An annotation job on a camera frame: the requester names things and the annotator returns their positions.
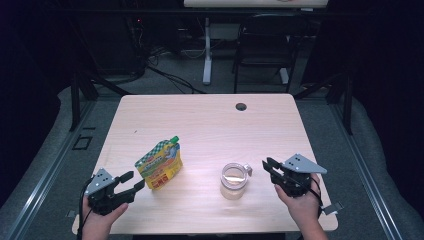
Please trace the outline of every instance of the human hand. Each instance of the human hand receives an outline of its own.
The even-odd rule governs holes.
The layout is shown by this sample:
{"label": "human hand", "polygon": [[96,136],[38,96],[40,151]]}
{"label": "human hand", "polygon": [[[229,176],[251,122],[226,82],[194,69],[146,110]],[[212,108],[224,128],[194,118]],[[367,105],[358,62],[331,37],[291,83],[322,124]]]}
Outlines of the human hand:
{"label": "human hand", "polygon": [[[319,184],[320,182],[318,175],[312,173],[311,177],[316,181],[316,183],[315,181],[312,181],[311,189],[318,195],[321,195],[320,189],[317,185],[317,183]],[[278,197],[281,201],[287,205],[290,216],[296,222],[305,240],[327,239],[325,232],[318,222],[317,214],[319,202],[314,194],[308,191],[301,197],[292,198],[287,196],[284,190],[277,184],[275,185],[275,190],[277,191]]]}
{"label": "human hand", "polygon": [[102,216],[90,212],[88,198],[84,196],[82,209],[83,219],[86,219],[82,229],[82,239],[104,240],[108,238],[112,224],[128,209],[128,203],[123,203],[111,213]]}

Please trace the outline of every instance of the jar rim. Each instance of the jar rim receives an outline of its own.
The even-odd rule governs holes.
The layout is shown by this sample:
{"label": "jar rim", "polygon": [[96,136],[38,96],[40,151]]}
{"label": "jar rim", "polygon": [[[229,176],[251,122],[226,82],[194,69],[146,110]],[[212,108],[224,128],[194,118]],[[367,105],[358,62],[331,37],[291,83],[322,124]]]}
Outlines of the jar rim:
{"label": "jar rim", "polygon": [[[231,169],[231,168],[235,168],[237,170],[240,170],[241,173],[243,173],[243,181],[241,181],[239,184],[230,184],[227,179],[225,178],[225,173]],[[242,189],[246,183],[247,183],[247,171],[246,169],[238,163],[229,163],[227,164],[223,169],[222,169],[222,174],[221,174],[221,183],[222,185],[224,185],[224,187],[226,187],[229,190],[239,190]]]}

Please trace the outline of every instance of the wooden table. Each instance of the wooden table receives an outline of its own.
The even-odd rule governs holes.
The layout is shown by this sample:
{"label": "wooden table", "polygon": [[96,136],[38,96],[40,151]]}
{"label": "wooden table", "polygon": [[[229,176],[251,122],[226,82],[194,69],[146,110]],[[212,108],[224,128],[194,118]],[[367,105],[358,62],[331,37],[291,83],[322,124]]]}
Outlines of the wooden table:
{"label": "wooden table", "polygon": [[[237,103],[247,106],[236,109]],[[183,168],[162,189],[140,190],[111,233],[215,234],[298,231],[263,170],[262,160],[285,161],[295,153],[315,161],[293,97],[288,94],[125,96],[117,109],[94,173],[134,170],[116,193],[141,180],[134,163],[161,140],[180,138]],[[248,163],[253,175],[239,200],[220,193],[222,168]],[[321,180],[322,200],[330,204]],[[321,216],[324,230],[335,215]],[[78,228],[77,220],[73,231]]]}

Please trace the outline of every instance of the clear glass cup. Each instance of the clear glass cup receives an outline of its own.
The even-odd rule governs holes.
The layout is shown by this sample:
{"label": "clear glass cup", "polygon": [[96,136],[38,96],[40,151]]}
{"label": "clear glass cup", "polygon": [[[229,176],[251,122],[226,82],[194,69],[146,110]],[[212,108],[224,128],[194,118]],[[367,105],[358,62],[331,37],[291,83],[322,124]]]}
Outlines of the clear glass cup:
{"label": "clear glass cup", "polygon": [[241,198],[246,190],[248,176],[252,176],[252,168],[249,164],[227,164],[221,174],[222,196],[229,200]]}

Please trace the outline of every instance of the snack pouch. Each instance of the snack pouch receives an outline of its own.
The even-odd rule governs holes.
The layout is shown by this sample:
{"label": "snack pouch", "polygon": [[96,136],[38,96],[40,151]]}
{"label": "snack pouch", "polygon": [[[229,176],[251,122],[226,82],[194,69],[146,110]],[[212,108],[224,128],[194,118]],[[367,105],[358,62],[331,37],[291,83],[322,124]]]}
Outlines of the snack pouch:
{"label": "snack pouch", "polygon": [[183,163],[177,136],[163,140],[135,163],[150,189],[160,189],[179,172]]}

